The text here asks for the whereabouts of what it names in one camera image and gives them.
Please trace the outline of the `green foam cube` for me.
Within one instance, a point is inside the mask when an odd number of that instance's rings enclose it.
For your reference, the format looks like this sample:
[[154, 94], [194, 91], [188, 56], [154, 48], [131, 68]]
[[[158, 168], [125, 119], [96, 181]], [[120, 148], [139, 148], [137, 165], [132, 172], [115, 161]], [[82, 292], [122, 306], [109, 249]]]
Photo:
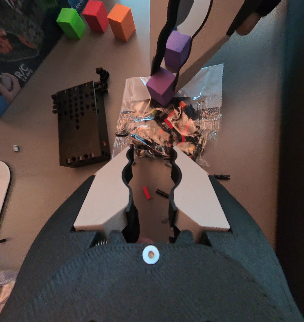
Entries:
[[62, 8], [56, 22], [70, 39], [80, 40], [86, 29], [82, 18], [73, 8]]

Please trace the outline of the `black connector cluster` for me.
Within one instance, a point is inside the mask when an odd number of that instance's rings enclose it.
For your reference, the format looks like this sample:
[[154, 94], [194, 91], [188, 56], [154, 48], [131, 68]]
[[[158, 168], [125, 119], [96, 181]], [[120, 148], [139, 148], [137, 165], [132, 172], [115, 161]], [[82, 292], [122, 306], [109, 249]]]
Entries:
[[95, 69], [96, 73], [99, 75], [99, 81], [95, 82], [95, 90], [101, 93], [108, 92], [108, 79], [110, 77], [109, 72], [102, 67]]

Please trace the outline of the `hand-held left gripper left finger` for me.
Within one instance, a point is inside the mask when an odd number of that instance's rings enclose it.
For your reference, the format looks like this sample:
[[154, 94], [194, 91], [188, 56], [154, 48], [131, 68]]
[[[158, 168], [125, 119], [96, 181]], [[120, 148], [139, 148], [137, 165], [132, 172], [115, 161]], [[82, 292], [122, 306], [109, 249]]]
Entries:
[[108, 237], [120, 231], [126, 242], [139, 239], [138, 210], [129, 185], [134, 146], [124, 148], [98, 170], [74, 222], [75, 231], [98, 231]]

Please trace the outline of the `person's right hand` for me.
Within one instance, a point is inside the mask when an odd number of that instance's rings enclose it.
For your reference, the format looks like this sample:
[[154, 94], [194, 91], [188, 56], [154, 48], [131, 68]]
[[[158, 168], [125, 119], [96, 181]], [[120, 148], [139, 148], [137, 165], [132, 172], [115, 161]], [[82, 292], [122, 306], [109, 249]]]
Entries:
[[261, 16], [256, 12], [250, 14], [244, 22], [236, 29], [236, 33], [240, 36], [248, 35], [261, 19]]

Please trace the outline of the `clear bag of building parts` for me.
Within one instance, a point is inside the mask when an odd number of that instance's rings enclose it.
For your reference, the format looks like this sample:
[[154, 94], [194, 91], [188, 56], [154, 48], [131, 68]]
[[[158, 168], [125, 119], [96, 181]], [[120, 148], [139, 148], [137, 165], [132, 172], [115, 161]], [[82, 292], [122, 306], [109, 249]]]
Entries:
[[136, 158], [162, 158], [169, 165], [170, 147], [207, 167], [206, 146], [221, 125], [223, 64], [202, 68], [166, 107], [147, 90], [150, 77], [125, 82], [112, 158], [134, 146]]

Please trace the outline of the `purple foam cube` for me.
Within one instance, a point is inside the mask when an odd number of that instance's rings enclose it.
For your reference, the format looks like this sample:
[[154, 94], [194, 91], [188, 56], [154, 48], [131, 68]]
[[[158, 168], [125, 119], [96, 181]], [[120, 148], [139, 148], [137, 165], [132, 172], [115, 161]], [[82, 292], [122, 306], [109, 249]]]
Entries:
[[177, 72], [188, 57], [191, 36], [173, 30], [166, 42], [165, 66], [171, 72]]
[[167, 69], [160, 69], [148, 80], [146, 87], [152, 99], [162, 107], [166, 107], [175, 95], [175, 75]]

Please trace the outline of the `red foam cube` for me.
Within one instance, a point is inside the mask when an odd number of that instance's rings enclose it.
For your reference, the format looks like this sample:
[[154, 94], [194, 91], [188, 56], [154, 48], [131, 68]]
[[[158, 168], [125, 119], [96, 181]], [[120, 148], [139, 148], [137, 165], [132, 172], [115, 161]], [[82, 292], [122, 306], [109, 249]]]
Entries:
[[82, 12], [90, 30], [105, 33], [109, 20], [107, 10], [102, 1], [89, 0]]

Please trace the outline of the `blue toy robot box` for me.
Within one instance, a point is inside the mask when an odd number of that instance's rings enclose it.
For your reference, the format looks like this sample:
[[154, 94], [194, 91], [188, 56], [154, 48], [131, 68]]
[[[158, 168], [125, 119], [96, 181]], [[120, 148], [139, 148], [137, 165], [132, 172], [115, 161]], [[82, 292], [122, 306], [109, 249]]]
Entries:
[[61, 38], [61, 9], [80, 13], [86, 3], [0, 0], [0, 117]]

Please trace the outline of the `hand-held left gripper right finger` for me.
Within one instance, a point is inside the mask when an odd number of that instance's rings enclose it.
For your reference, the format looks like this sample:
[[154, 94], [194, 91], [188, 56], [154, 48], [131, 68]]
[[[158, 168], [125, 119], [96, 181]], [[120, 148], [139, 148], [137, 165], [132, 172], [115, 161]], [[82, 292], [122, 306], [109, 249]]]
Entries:
[[177, 146], [170, 147], [171, 179], [168, 219], [174, 242], [188, 230], [198, 243], [204, 231], [228, 232], [229, 222], [209, 175]]

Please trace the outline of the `black perforated building plate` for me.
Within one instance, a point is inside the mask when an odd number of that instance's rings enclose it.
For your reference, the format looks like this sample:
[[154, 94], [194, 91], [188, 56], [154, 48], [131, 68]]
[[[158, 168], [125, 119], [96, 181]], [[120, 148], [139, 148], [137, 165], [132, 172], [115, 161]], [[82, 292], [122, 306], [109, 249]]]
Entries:
[[83, 167], [111, 159], [104, 95], [106, 81], [90, 81], [53, 94], [59, 165]]

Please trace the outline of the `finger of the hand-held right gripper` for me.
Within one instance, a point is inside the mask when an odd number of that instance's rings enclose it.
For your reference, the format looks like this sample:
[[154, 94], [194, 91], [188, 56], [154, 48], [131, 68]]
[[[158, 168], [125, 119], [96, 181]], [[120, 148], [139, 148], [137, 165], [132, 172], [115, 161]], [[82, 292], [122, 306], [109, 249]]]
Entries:
[[229, 39], [226, 34], [244, 0], [194, 0], [179, 5], [177, 30], [191, 36], [189, 57], [177, 72], [175, 90], [185, 86]]
[[166, 43], [171, 32], [181, 23], [180, 0], [169, 0], [167, 3], [166, 21], [160, 30], [156, 43], [156, 53], [151, 62], [150, 76], [153, 76], [161, 67], [166, 52]]

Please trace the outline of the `clear printed plastic bag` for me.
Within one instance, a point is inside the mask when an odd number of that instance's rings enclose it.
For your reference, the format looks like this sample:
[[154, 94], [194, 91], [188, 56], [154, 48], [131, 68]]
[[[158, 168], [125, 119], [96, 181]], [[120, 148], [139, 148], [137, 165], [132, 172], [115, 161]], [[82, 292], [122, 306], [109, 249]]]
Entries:
[[5, 303], [16, 283], [17, 272], [12, 270], [0, 271], [0, 304]]

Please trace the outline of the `orange foam cube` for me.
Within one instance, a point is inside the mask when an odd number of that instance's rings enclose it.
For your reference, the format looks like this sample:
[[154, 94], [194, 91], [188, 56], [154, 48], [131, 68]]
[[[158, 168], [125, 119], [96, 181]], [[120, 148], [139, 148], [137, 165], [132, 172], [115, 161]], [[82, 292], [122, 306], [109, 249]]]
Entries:
[[114, 37], [128, 42], [136, 31], [131, 8], [122, 4], [115, 4], [107, 15]]

